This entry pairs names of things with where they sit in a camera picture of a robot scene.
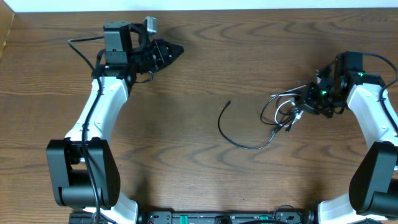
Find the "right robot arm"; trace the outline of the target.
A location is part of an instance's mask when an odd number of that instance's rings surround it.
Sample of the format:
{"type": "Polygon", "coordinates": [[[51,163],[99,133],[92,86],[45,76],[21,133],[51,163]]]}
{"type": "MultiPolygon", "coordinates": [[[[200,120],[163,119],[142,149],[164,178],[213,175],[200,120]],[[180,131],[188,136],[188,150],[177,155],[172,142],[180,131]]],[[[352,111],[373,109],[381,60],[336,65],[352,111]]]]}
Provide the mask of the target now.
{"type": "Polygon", "coordinates": [[[368,152],[354,173],[348,193],[318,204],[319,223],[365,223],[397,218],[397,114],[388,84],[363,68],[364,53],[343,52],[317,72],[295,107],[332,118],[350,110],[358,120],[368,152]]]}

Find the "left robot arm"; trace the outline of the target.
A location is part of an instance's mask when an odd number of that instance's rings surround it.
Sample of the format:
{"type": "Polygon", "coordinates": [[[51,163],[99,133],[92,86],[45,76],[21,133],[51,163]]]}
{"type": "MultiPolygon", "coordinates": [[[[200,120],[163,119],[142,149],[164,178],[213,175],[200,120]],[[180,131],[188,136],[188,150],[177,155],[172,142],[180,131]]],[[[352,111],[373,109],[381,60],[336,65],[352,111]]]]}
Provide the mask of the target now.
{"type": "Polygon", "coordinates": [[[171,65],[183,47],[156,39],[157,21],[107,22],[104,48],[90,63],[91,92],[80,117],[62,139],[46,148],[53,195],[60,206],[88,213],[88,223],[141,223],[137,202],[121,192],[109,141],[119,112],[139,74],[153,77],[171,65]]]}

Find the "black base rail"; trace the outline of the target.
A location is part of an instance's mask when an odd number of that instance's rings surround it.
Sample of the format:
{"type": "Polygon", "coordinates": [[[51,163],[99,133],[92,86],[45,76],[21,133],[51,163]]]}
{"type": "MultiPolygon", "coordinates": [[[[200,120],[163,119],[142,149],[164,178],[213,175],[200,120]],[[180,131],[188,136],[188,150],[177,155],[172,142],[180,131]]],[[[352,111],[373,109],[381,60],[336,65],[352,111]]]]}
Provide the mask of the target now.
{"type": "Polygon", "coordinates": [[[137,224],[217,224],[217,223],[289,223],[314,224],[318,222],[314,210],[295,209],[282,205],[268,212],[175,212],[172,210],[139,210],[137,224]]]}

